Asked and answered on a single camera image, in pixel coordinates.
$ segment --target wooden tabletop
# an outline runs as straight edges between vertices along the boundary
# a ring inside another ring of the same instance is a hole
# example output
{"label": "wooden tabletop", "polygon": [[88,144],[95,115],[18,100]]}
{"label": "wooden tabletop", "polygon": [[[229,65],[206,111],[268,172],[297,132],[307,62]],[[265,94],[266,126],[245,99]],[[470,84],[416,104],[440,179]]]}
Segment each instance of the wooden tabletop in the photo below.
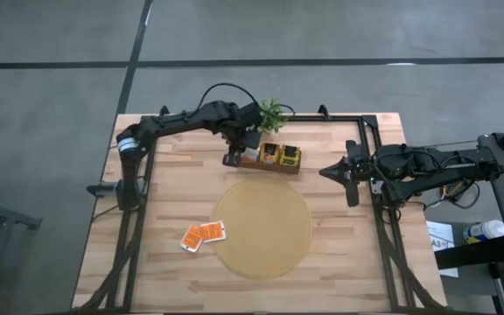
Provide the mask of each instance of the wooden tabletop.
{"label": "wooden tabletop", "polygon": [[[374,115],[378,117],[383,144],[405,143],[397,113]],[[119,115],[115,134],[139,122],[140,117]],[[221,159],[228,147],[220,136],[206,130],[159,138],[131,310],[389,311],[368,186],[360,185],[360,205],[349,208],[343,187],[318,175],[321,168],[340,160],[345,154],[345,142],[350,139],[360,141],[353,122],[289,122],[278,135],[264,136],[264,141],[295,145],[303,151],[300,173],[288,175],[223,166]],[[209,222],[217,199],[250,176],[289,182],[304,197],[313,220],[309,254],[294,270],[269,281],[252,281],[231,273],[208,244],[202,245],[197,254],[179,247],[189,225]],[[118,152],[111,150],[103,180],[117,181],[120,177]],[[115,204],[114,197],[100,199],[95,213]],[[110,271],[120,218],[116,210],[93,223],[73,306],[86,302]],[[427,291],[445,305],[421,207],[411,204],[403,208],[400,227],[409,266]],[[395,279],[403,299],[397,270]],[[119,304],[122,298],[123,282],[118,290]]]}

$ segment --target white paper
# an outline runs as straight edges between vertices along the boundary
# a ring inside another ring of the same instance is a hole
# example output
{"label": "white paper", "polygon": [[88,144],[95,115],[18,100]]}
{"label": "white paper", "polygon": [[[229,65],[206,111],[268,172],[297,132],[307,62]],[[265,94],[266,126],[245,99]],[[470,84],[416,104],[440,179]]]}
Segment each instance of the white paper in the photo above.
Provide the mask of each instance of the white paper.
{"label": "white paper", "polygon": [[[452,226],[450,224],[427,221],[427,230],[429,231],[433,251],[454,247],[454,237],[452,235]],[[448,277],[459,277],[458,268],[443,269],[439,270],[438,273]]]}

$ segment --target green leaves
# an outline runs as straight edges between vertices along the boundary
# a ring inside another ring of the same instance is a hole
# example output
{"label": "green leaves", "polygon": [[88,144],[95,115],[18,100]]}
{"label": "green leaves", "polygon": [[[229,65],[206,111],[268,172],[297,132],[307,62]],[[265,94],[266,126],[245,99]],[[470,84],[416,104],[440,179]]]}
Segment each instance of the green leaves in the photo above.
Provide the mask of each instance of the green leaves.
{"label": "green leaves", "polygon": [[262,109],[263,117],[260,129],[265,133],[270,133],[272,130],[276,133],[279,132],[279,129],[284,126],[284,122],[287,121],[287,117],[281,115],[283,111],[279,106],[279,100],[273,97],[269,101],[261,100],[260,108]]}

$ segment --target concrete floor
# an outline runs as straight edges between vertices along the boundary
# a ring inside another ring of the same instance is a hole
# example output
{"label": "concrete floor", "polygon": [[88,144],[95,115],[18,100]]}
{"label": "concrete floor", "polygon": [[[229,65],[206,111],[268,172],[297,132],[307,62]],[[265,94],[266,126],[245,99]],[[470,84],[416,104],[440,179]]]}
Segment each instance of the concrete floor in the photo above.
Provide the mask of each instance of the concrete floor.
{"label": "concrete floor", "polygon": [[[0,62],[128,60],[143,5],[0,0]],[[141,60],[503,56],[504,0],[155,0],[141,52]],[[69,307],[95,203],[85,186],[101,175],[124,75],[0,70],[0,205],[44,217],[38,232],[14,235],[0,270],[0,314]],[[219,81],[301,112],[321,103],[396,111],[412,145],[504,131],[504,64],[138,69],[127,112],[193,109]],[[248,102],[224,87],[212,99]],[[483,185],[474,208],[441,205],[427,216],[472,222],[499,212]],[[487,297],[461,296],[460,281],[444,282],[454,308],[492,310]]]}

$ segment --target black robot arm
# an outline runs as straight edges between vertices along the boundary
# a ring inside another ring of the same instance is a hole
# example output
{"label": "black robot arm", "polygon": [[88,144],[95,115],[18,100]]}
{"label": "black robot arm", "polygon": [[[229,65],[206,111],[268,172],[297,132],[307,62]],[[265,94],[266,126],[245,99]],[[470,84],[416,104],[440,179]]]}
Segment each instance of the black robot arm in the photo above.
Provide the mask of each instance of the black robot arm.
{"label": "black robot arm", "polygon": [[115,188],[120,210],[135,210],[144,198],[137,184],[137,172],[143,157],[159,137],[189,130],[206,129],[214,135],[221,133],[227,140],[229,152],[257,148],[260,133],[256,131],[262,122],[257,103],[238,108],[232,102],[212,101],[193,111],[177,115],[143,116],[116,136],[122,162],[122,180]]}
{"label": "black robot arm", "polygon": [[347,204],[359,204],[357,185],[381,181],[382,205],[398,207],[413,195],[463,179],[494,180],[503,172],[489,148],[440,151],[405,144],[383,145],[369,157],[355,141],[346,142],[347,158],[320,170],[346,188]]}

